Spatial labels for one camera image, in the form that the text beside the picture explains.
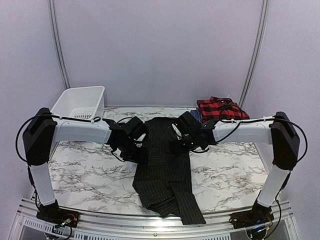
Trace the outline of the black pinstripe long sleeve shirt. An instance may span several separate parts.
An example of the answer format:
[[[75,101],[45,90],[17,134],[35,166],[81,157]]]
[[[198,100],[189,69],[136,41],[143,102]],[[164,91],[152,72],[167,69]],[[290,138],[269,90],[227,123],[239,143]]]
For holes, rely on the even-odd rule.
[[[178,216],[183,225],[202,225],[206,220],[192,190],[190,155],[175,155],[170,149],[173,122],[168,117],[146,121],[148,138],[143,146],[148,163],[137,165],[132,186],[144,208],[163,218]]]

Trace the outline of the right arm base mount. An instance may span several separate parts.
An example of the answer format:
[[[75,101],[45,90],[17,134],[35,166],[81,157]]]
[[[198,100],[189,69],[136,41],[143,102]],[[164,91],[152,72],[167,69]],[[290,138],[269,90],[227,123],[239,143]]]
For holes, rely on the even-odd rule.
[[[233,225],[234,229],[240,229],[270,223],[274,219],[273,212],[270,209],[251,209],[232,213],[229,223]]]

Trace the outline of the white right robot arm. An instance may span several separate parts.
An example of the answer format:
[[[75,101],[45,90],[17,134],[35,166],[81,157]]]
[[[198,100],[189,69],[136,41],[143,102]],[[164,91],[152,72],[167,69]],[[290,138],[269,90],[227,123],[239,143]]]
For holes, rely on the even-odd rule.
[[[220,143],[264,143],[272,146],[272,166],[247,219],[258,224],[298,163],[300,137],[284,112],[257,119],[221,119],[200,123],[186,111],[172,124],[170,152],[176,156]]]

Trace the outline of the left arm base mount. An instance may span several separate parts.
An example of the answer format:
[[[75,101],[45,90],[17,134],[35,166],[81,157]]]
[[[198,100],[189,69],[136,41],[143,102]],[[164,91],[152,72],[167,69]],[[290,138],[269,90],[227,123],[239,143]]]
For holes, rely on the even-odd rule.
[[[36,217],[40,220],[53,223],[59,227],[76,228],[78,225],[80,213],[78,211],[58,208],[49,209],[48,211],[38,211]]]

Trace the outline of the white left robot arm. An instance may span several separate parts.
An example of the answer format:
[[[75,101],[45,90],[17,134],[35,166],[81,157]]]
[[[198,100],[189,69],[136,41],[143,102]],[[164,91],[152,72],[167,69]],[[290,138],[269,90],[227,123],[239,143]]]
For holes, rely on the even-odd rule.
[[[125,162],[145,165],[148,151],[142,146],[148,137],[147,126],[138,117],[126,123],[96,116],[93,119],[78,119],[54,115],[46,107],[29,118],[21,127],[25,161],[29,167],[32,184],[42,206],[44,215],[53,223],[63,219],[63,211],[56,205],[49,158],[52,145],[57,142],[93,142],[106,144],[112,151],[120,151]]]

